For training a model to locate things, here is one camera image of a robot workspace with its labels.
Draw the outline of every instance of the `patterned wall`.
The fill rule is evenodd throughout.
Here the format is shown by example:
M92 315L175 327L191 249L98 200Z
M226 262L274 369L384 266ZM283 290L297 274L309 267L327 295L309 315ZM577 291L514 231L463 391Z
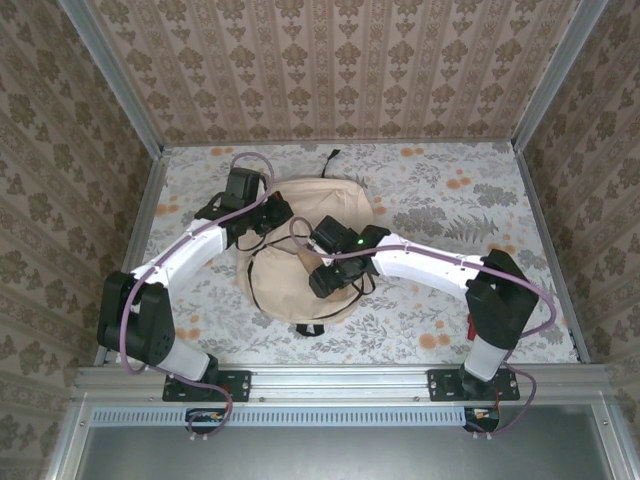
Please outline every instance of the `patterned wall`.
M164 141L508 138L576 0L89 0Z
M609 2L525 154L591 353L640 440L640 2Z
M37 478L150 160L55 0L0 2L0 478Z

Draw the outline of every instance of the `cable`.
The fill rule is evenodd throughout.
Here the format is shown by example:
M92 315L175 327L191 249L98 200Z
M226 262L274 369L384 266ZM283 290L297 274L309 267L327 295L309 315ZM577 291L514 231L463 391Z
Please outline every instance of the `cable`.
M254 246L249 247L249 248L240 248L240 245L238 245L238 240L236 239L236 249L238 249L241 252L250 252L252 250L255 250L256 248L262 246L262 244L264 243L264 241L267 239L266 236L264 237L260 237L260 241L258 243L256 243Z
M522 417L524 416L524 414L527 413L527 410L529 410L529 408L531 408L531 404L533 403L534 398L536 398L536 392L538 391L538 382L536 381L536 379L534 378L533 375L531 375L530 373L527 373L527 372L525 372L523 370L520 370L518 368L515 368L512 365L509 365L507 363L505 363L504 366L507 367L509 370L511 370L516 375L522 375L523 377L527 377L529 379L529 381L531 382L531 393L529 394L529 397L527 398L527 401L524 403L524 406L522 407L522 410L520 410L520 412L518 412L518 415L516 415L516 418L511 420L504 427L498 428L497 430L494 430L493 432L487 432L487 431L485 431L484 428L480 427L479 425L476 425L473 422L469 422L467 420L467 425L471 426L472 428L475 428L480 433L486 434L487 438L491 438L494 435L501 435L503 433L508 432L513 427L515 427L516 424L520 420L522 420Z
M369 279L369 283L371 285L371 290L368 291L368 292L364 291L364 277L363 277L363 280L362 280L362 288L358 287L356 285L356 282L353 282L351 284L351 286L355 289L356 292L358 292L360 294L361 297L366 297L367 295L371 295L373 292L376 291L376 284L373 281L373 277L371 276L370 273L367 273L367 278Z
M186 243L190 242L191 239L197 237L198 235L200 235L202 232L205 232L213 227L215 227L216 225L222 223L222 222L226 222L227 220L230 220L232 218L235 218L239 215L242 215L243 213L248 212L249 210L257 207L258 205L260 205L261 203L263 203L267 198L269 198L269 195L271 195L271 191L273 190L273 179L275 178L275 172L273 170L273 165L271 165L271 162L269 161L269 159L267 157L265 157L264 155L257 153L257 152L243 152L240 153L238 155L236 155L233 160L231 161L231 165L229 167L229 169L232 169L234 167L234 165L236 164L236 162L238 160L240 160L241 158L244 157L249 157L249 156L255 156L258 157L260 160L262 160L263 162L265 162L265 164L267 165L267 168L269 169L269 179L267 182L267 187L265 189L265 192L256 199L255 202L247 205L244 208L241 208L240 210L237 210L233 213L230 213L228 215L224 215L223 217L214 220L212 222L206 223L203 226L195 229L193 232L191 232L191 235L187 235L185 236L182 240L180 240L179 242L177 242L173 247L171 247L169 250L167 250L167 252L158 259L158 261L155 263L155 265L151 268L149 268L149 270L147 270L144 274L142 274L140 276L140 278L136 281L136 283L133 285L133 288L131 289L131 292L129 293L129 296L127 297L127 301L125 302L124 305L124 309L122 312L122 320L120 323L120 338L119 338L119 350L120 350L120 358L122 359L122 366L124 367L124 369L131 375L139 375L141 373L143 373L147 366L146 365L142 365L141 368L139 368L138 370L134 370L131 367L131 364L129 363L129 359L127 357L127 325L129 324L129 313L131 312L131 307L133 306L133 302L135 300L135 297L138 293L138 291L140 290L140 288L142 287L142 285L144 285L145 281L151 276L153 275L153 273L155 271L157 271L157 269L159 267L161 267L164 262L166 262L169 258L171 258L178 250L180 250ZM218 387L217 385L210 385L207 383L200 383L200 382L195 382L193 380L189 380L187 378L184 378L180 375L174 375L171 372L167 372L166 370L163 370L161 368L156 368L156 367L152 367L154 368L154 370L157 370L159 372L165 373L167 375L172 375L174 378L177 378L179 381L186 383L187 385L191 385L194 387L198 387L198 388L208 388L211 390L215 390L219 393L221 393L222 395L225 396L225 400L227 401L227 414L225 415L225 418L220 422L220 425L214 430L214 432L212 433L217 433L222 427L224 427L224 425L227 423L229 416L231 415L231 411L233 410L233 401L231 399L231 396L222 388Z
M340 153L340 150L338 150L337 148L331 151L331 155L329 155L329 158L327 158L327 161L324 164L324 168L322 169L322 173L320 174L320 178L324 178L324 175L327 173L327 167L329 166L329 162L331 161L331 159L333 157L335 157L339 153Z
M298 238L296 238L295 236L294 225L297 222L304 223L307 226L307 228L309 228L310 232L313 231L313 226L311 225L311 223L309 223L309 221L306 218L303 218L303 217L293 217L291 219L291 223L289 223L289 232L291 233L292 236L294 236L293 241L295 242L295 244L299 248L306 248L306 245L301 241L299 241ZM382 247L373 247L373 248L366 248L364 250L358 250L357 252L337 253L337 254L319 253L319 252L316 252L315 250L307 250L307 251L308 253L315 255L317 257L328 258L333 260L342 260L346 258L360 257L362 255L373 255L378 252L388 252L388 251L398 251L398 250L401 250L404 252L418 253L420 255L435 258L436 260L441 260L443 262L451 263L453 265L462 265L462 262L464 262L459 258L445 255L442 253L432 252L429 250L423 250L422 248L414 247L413 245L384 245ZM531 290L533 293L535 293L547 304L550 311L549 320L547 320L546 322L544 322L542 325L538 327L532 328L531 330L524 332L520 338L525 338L535 333L539 333L543 330L546 330L547 328L550 328L555 323L556 316L557 316L556 306L553 303L553 299L551 298L551 295L549 295L547 292L545 292L541 288L536 287L535 285L527 282L526 280L522 280L521 278L518 278L515 275L501 272L500 270L495 270L493 268L485 267L484 265L480 265L478 263L464 262L464 267L472 268L474 270L478 270L480 272L487 273L491 276L502 278L503 280L508 280L517 285L520 285L521 287Z
M313 226L311 225L311 223L309 223L309 221L306 218L303 217L294 217L291 219L291 223L289 224L289 232L291 233L291 235L293 236L295 234L294 232L294 225L297 222L302 222L304 223L307 228L309 229L309 232L313 231ZM296 237L293 237L293 241L296 243L296 245L298 245L299 248L306 248L306 245L303 244L302 242L300 242ZM444 262L448 262L451 263L453 265L461 265L462 261L456 257L452 257L449 255L445 255L445 254L440 254L440 253L436 253L436 252L432 252L429 250L423 250L421 248L418 247L414 247L412 245L385 245L382 247L374 247L374 248L367 248L364 250L359 250L357 252L352 252L352 253L339 253L339 254L333 254L333 255L329 255L329 254L323 254L323 253L319 253L316 252L315 250L308 250L309 253L311 253L312 255L321 257L321 258L329 258L329 259L334 259L334 260L340 260L340 259L346 259L346 258L353 258L353 257L359 257L361 255L373 255L377 252L385 252L385 251L397 251L397 250L402 250L405 252L413 252L413 253L418 253L420 255L425 255L427 257L432 257L435 258L436 260L442 260ZM540 297L542 300L544 300L544 302L547 304L547 306L549 307L549 320L547 320L546 322L542 323L541 325L539 325L538 327L532 328L530 330L527 330L526 332L524 332L520 338L525 338L528 336L531 336L533 334L542 332L548 328L550 328L551 326L553 326L553 324L556 321L556 316L557 316L557 310L556 310L556 306L553 303L553 299L551 298L551 295L549 295L547 292L545 292L544 290L542 290L539 287L536 287L535 285L522 280L521 278L518 278L514 275L505 273L505 272L501 272L499 270L495 270L493 268L489 268L489 267L485 267L484 265L480 265L477 263L470 263L470 262L464 262L464 267L468 267L468 268L472 268L474 270L478 270L480 272L484 272L487 273L489 275L492 275L494 277L498 277L498 278L502 278L504 280L508 280L511 281L517 285L520 285L524 288L527 288L528 290L531 290L533 293L535 293L536 295L538 295L538 297ZM504 361L506 362L506 360L511 356L511 352L509 352L505 358ZM531 381L531 394L529 395L529 398L527 399L527 401L524 404L524 407L522 408L522 410L520 411L520 413L518 413L518 415L516 416L516 418L514 418L508 425L506 425L505 427L499 428L498 430L494 431L494 432L485 432L481 427L479 427L478 425L471 423L471 422L467 422L469 425L471 425L473 428L476 428L477 430L479 430L480 432L486 433L487 437L490 438L490 435L499 435L501 433L507 432L509 430L511 430L522 418L522 416L527 412L527 410L529 409L529 407L531 406L531 403L533 402L533 399L536 396L536 392L537 392L537 382L535 380L535 378L533 377L533 375L524 372L522 370L519 370L515 367L512 367L511 365L508 365L507 363L504 363L505 367L507 367L509 370L511 370L512 372L514 372L517 375L522 375L527 377L530 381Z
M189 420L187 421L187 431L191 434L191 438L189 440L195 440L198 435L201 435L203 440L208 440L209 435L213 436L220 431L219 430L220 425L218 425L211 432L208 432L208 433L198 434L193 430L193 422L195 421L196 418L210 417L213 413L214 412L211 412L211 411L201 411L201 412L196 412L189 417Z
M493 404L493 408L498 411L498 419L500 419L500 392L496 388L496 403Z

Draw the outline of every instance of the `black wire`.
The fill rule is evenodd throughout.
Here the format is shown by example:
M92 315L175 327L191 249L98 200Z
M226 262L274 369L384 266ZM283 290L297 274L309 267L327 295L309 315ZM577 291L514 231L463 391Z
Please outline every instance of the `black wire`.
M338 150L337 148L334 149L331 152L331 155L329 155L329 158L327 158L326 163L324 164L324 168L322 169L322 173L320 174L320 178L324 178L325 173L327 173L327 167L329 166L329 162L331 161L331 159L333 157L335 157L336 155L338 155L340 153L340 150Z
M356 292L358 292L361 296L367 296L367 295L371 295L373 292L376 291L376 283L373 281L373 277L371 276L370 273L367 273L367 277L369 278L369 283L371 284L371 291L370 292L365 292L364 291L364 280L362 281L362 288L358 287L356 285L356 282L353 282L351 284L351 286L355 289Z
M238 240L240 240L239 238L236 239L236 248L238 250L240 250L241 252L250 252L251 250L255 250L256 248L260 247L264 241L266 240L267 237L260 237L260 241L258 243L256 243L253 247L250 248L240 248L240 246L238 245Z
M309 235L296 235L296 238L307 238ZM286 237L279 238L278 240L274 240L273 242L269 242L268 246L271 247L277 243L283 242L291 238L291 235L287 235Z

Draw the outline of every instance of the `aluminum frame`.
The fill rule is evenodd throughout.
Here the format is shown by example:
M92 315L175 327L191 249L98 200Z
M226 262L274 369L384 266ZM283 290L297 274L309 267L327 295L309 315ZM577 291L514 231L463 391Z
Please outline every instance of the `aluminum frame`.
M129 81L126 69L122 68L88 3L86 0L60 0L60 4L122 105L149 156L154 161L158 160L162 152L162 134L151 120L144 102Z
M160 159L151 164L147 185L145 186L144 194L142 195L138 215L136 216L136 221L133 225L129 245L127 246L127 253L125 254L124 261L122 262L123 272L130 272L142 263L144 252L147 248L149 233L151 232L151 226L153 224L154 212L158 206L158 199L160 198L162 186L164 185L165 177L167 175L167 168L169 168L170 157L171 150L164 149ZM102 345L98 347L98 352L96 353L96 357L93 362L94 366L104 364L108 353L108 350Z
M588 0L578 4L567 30L513 132L512 137L518 149L524 149L531 140L606 5L607 0Z
M412 366L261 366L227 365L223 369L252 372L248 406L261 407L406 407L469 406L469 402L432 403L427 371L449 365ZM590 405L610 469L616 480L638 478L637 458L625 448L624 433L616 416L614 391L603 365L523 365L538 382L535 405ZM129 376L117 365L81 369L71 404L54 451L48 480L76 477L90 431L94 408L138 406L148 409L168 405L220 407L221 403L165 403L161 401L165 378L155 372ZM522 405L531 392L528 379L519 377Z
M536 222L538 235L540 236L540 241L542 242L542 248L544 249L544 253L547 255L547 262L549 264L549 270L551 271L551 278L553 278L553 283L556 287L558 299L560 300L560 306L562 307L562 313L564 314L565 318L567 319L567 323L569 324L569 330L573 335L573 341L575 343L578 356L580 357L580 361L589 363L591 362L589 350L587 349L587 344L584 340L584 336L582 335L582 329L580 328L580 324L578 323L578 317L576 316L576 312L573 309L573 303L571 302L571 297L569 296L569 289L567 288L567 284L564 281L564 276L562 275L562 270L560 269L558 255L556 255L556 250L553 246L553 241L551 240L551 234L549 233L549 229L547 228L547 222L544 219L544 213L542 212L542 207L540 206L540 200L536 195L536 189L533 185L531 174L529 173L529 167L527 167L527 162L522 149L514 147L514 153L516 156L518 169L520 170L520 176L522 177L522 181L524 183L524 190L527 193L527 197L529 198L529 205L531 206L531 212L533 213L533 218Z

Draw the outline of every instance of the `floral wallpaper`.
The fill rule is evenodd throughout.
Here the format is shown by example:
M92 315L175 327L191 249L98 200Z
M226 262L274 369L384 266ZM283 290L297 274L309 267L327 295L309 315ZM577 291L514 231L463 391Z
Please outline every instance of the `floral wallpaper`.
M89 0L166 144L510 138L577 0Z
M593 359L640 444L640 3L610 1L527 145Z
M0 478L41 476L150 167L59 4L0 2Z
M498 143L287 144L178 147L171 152L146 257L169 246L216 192L224 190L234 154L266 155L276 176L327 176L358 182L373 206L374 223L405 238L451 252L510 253L527 277L556 288L511 145ZM242 166L264 168L260 161ZM241 247L247 247L239 239ZM173 302L176 333L238 364L461 363L470 350L465 302L408 280L376 279L377 288L345 320L318 338L268 317L236 284L236 249L206 264ZM576 354L556 298L559 318L543 335L523 340L517 363L571 363ZM548 318L538 305L530 327Z

